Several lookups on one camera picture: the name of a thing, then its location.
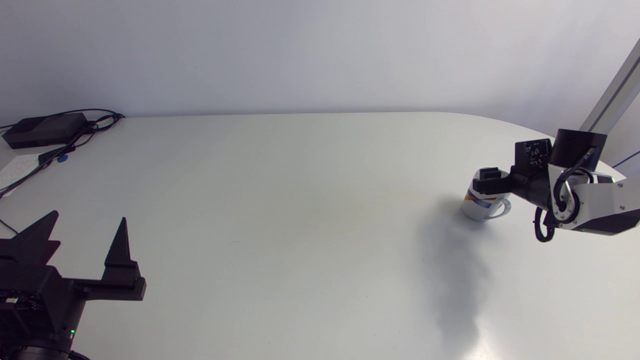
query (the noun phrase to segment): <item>white table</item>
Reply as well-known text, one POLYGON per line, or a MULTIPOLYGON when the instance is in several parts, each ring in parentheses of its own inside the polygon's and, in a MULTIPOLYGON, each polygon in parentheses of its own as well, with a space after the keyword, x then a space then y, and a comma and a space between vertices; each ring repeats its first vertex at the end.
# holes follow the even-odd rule
POLYGON ((87 303, 94 360, 640 359, 638 230, 542 244, 519 198, 459 212, 478 168, 545 137, 452 113, 125 119, 0 218, 57 209, 50 264, 99 279, 127 217, 147 294, 87 303))

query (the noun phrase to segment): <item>cable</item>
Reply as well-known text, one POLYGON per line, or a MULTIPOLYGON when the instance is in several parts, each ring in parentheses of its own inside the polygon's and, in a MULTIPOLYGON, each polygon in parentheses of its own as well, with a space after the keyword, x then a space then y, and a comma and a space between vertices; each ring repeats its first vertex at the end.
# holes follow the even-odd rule
POLYGON ((583 155, 580 159, 578 159, 578 162, 575 163, 575 165, 572 168, 569 168, 567 170, 565 170, 556 180, 556 184, 554 185, 554 191, 553 191, 553 196, 554 196, 554 200, 558 206, 558 210, 560 210, 560 212, 566 210, 566 202, 564 200, 562 200, 562 198, 560 198, 560 190, 562 189, 562 185, 569 180, 569 177, 576 171, 578 170, 582 164, 584 164, 585 161, 587 161, 587 159, 591 156, 591 154, 593 154, 593 152, 595 151, 596 147, 591 147, 589 148, 589 151, 587 151, 587 153, 585 153, 585 155, 583 155))
POLYGON ((115 111, 106 110, 106 109, 99 109, 99 108, 87 108, 87 109, 64 111, 64 112, 61 112, 61 113, 48 115, 46 117, 53 117, 53 116, 59 116, 59 115, 64 115, 64 114, 68 114, 68 113, 77 113, 77 112, 83 112, 83 111, 105 111, 105 112, 108 112, 110 115, 105 115, 105 116, 99 118, 98 120, 87 122, 87 126, 84 129, 80 130, 80 132, 73 139, 71 139, 71 141, 69 141, 69 143, 67 143, 66 145, 64 145, 60 149, 58 149, 57 152, 55 152, 52 156, 50 156, 46 160, 41 161, 41 163, 40 163, 40 165, 38 167, 33 169, 30 173, 28 173, 26 176, 20 178, 16 182, 14 182, 14 183, 12 183, 12 184, 10 184, 8 186, 5 186, 4 188, 0 189, 0 198, 2 198, 4 195, 6 195, 11 190, 13 190, 16 187, 18 187, 20 184, 22 184, 24 181, 29 179, 31 176, 34 176, 38 172, 40 172, 43 169, 47 168, 51 164, 53 159, 55 159, 58 156, 61 156, 63 154, 66 154, 70 148, 75 149, 77 147, 75 145, 75 143, 83 135, 91 134, 91 136, 89 136, 89 138, 87 140, 85 140, 83 143, 80 143, 78 146, 82 146, 82 145, 88 143, 96 133, 101 132, 101 131, 106 131, 106 130, 110 129, 118 121, 120 121, 120 119, 125 117, 124 115, 122 115, 120 113, 117 113, 115 111), (110 124, 108 124, 106 126, 102 126, 102 127, 99 127, 97 125, 99 122, 105 121, 105 120, 107 120, 109 118, 113 119, 113 121, 110 124))
POLYGON ((578 168, 578 170, 575 171, 576 174, 582 173, 584 175, 586 175, 589 178, 589 183, 593 184, 595 182, 595 178, 593 177, 593 173, 590 172, 588 169, 580 167, 578 168))
POLYGON ((544 235, 540 229, 540 218, 542 217, 542 209, 536 208, 536 214, 533 218, 533 228, 536 231, 536 239, 538 241, 546 243, 554 238, 556 230, 553 227, 547 226, 547 234, 544 235))
POLYGON ((3 224, 4 226, 8 227, 11 231, 13 231, 16 235, 18 235, 18 232, 14 228, 9 226, 9 224, 7 224, 6 222, 2 221, 2 219, 0 219, 0 224, 3 224))
POLYGON ((635 152, 633 155, 628 156, 626 159, 624 159, 624 160, 622 160, 621 162, 619 162, 619 163, 617 163, 617 164, 613 165, 613 166, 612 166, 612 168, 616 168, 617 166, 622 165, 624 162, 626 162, 627 160, 629 160, 630 158, 633 158, 634 156, 636 156, 636 155, 638 155, 638 154, 640 154, 640 151, 635 152))
POLYGON ((84 145, 84 144, 88 143, 89 141, 91 141, 91 139, 93 138, 93 136, 94 136, 94 135, 96 135, 96 134, 98 133, 97 131, 95 131, 95 130, 97 129, 97 126, 96 126, 96 125, 94 125, 94 128, 93 128, 93 129, 94 129, 94 132, 92 132, 92 133, 91 133, 91 135, 89 136, 89 138, 87 138, 87 139, 86 139, 85 141, 83 141, 82 143, 77 144, 77 145, 76 145, 76 149, 77 149, 78 147, 80 147, 80 146, 82 146, 82 145, 84 145))

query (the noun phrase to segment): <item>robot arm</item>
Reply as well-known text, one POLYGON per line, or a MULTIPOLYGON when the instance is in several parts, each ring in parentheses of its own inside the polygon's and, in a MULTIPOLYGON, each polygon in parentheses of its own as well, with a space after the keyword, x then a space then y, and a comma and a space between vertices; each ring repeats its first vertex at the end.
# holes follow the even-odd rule
MULTIPOLYGON (((554 165, 548 167, 550 183, 553 184, 562 170, 554 165)), ((561 196, 569 200, 568 205, 564 211, 560 211, 557 202, 554 202, 553 217, 557 227, 562 229, 618 234, 640 222, 639 193, 640 176, 615 183, 565 183, 561 196)))
POLYGON ((613 235, 640 222, 640 176, 614 182, 595 172, 607 136, 560 129, 549 139, 515 144, 515 164, 504 176, 485 168, 474 180, 483 194, 511 192, 536 205, 536 237, 552 239, 555 229, 613 235), (540 217, 547 212, 542 235, 540 217))

